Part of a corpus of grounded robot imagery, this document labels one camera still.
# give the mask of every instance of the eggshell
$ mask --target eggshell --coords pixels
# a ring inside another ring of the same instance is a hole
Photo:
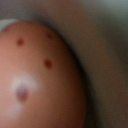
[[[20,21],[0,32],[0,128],[83,128],[84,83],[64,42]]]

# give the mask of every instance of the dark spot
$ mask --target dark spot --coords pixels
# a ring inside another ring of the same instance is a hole
[[[53,35],[52,35],[52,33],[50,33],[50,32],[47,32],[47,33],[46,33],[46,36],[47,36],[49,39],[52,39],[52,38],[53,38]]]
[[[22,38],[19,38],[18,40],[17,40],[17,45],[18,46],[23,46],[24,45],[24,39],[22,39]]]
[[[51,60],[46,59],[46,60],[44,61],[44,64],[45,64],[45,66],[46,66],[47,68],[49,68],[49,69],[52,68],[52,62],[51,62]]]
[[[28,25],[33,24],[33,22],[32,22],[32,21],[25,21],[25,23],[26,23],[26,24],[28,24]]]
[[[25,102],[27,100],[27,98],[28,98],[28,89],[27,89],[27,87],[20,86],[16,90],[16,96],[17,96],[17,99],[20,102]]]

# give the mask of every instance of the brown egg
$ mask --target brown egg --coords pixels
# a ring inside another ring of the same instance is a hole
[[[0,32],[0,128],[83,128],[86,98],[75,60],[47,26]]]

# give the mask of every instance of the red spot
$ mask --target red spot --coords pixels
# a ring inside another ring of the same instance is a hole
[[[44,64],[45,64],[45,66],[46,66],[47,68],[49,68],[49,69],[52,68],[52,62],[51,62],[50,60],[46,59],[46,60],[44,61]]]
[[[53,35],[52,35],[52,33],[50,33],[50,32],[47,32],[47,33],[46,33],[46,36],[47,36],[49,39],[52,39],[52,38],[53,38]]]
[[[17,45],[18,46],[23,46],[24,45],[24,39],[20,38],[17,40]]]
[[[16,95],[20,102],[25,102],[28,98],[28,89],[24,86],[21,86],[18,88]]]

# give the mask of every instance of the egg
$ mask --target egg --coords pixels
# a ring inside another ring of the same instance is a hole
[[[15,21],[0,31],[0,128],[84,128],[76,61],[49,27]]]

